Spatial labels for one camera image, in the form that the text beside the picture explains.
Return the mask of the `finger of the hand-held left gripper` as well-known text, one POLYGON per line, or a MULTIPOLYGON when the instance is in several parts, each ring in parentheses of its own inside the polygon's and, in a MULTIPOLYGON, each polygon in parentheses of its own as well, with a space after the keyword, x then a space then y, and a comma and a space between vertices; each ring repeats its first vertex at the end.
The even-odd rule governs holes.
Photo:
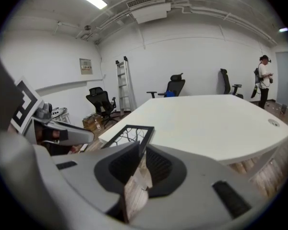
POLYGON ((92 142, 95 135, 92 131, 62 121, 33 118, 37 142, 62 146, 77 146, 92 142))

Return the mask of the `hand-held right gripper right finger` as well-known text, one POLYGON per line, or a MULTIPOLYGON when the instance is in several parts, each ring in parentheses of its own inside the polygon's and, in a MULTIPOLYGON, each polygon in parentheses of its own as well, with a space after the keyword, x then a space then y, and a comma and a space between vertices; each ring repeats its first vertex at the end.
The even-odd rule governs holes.
POLYGON ((242 175, 205 156, 148 145, 152 187, 130 221, 140 230, 242 230, 265 199, 242 175))

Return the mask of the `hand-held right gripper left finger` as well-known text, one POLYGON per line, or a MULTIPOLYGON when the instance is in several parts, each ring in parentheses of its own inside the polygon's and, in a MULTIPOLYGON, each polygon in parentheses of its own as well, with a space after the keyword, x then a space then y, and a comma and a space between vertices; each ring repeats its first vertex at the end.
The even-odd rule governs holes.
POLYGON ((99 217, 129 223, 124 187, 139 162, 137 142, 51 157, 34 146, 34 192, 38 206, 59 224, 94 224, 99 217))

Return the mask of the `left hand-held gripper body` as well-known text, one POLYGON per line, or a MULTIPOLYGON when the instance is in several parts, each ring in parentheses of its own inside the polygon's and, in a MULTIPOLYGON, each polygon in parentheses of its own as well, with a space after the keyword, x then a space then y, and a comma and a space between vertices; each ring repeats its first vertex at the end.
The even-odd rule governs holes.
POLYGON ((40 142, 60 144, 60 138, 53 137, 52 105, 42 100, 24 76, 15 82, 15 86, 23 94, 23 99, 11 119, 16 131, 31 143, 37 144, 35 125, 38 124, 42 127, 40 142))

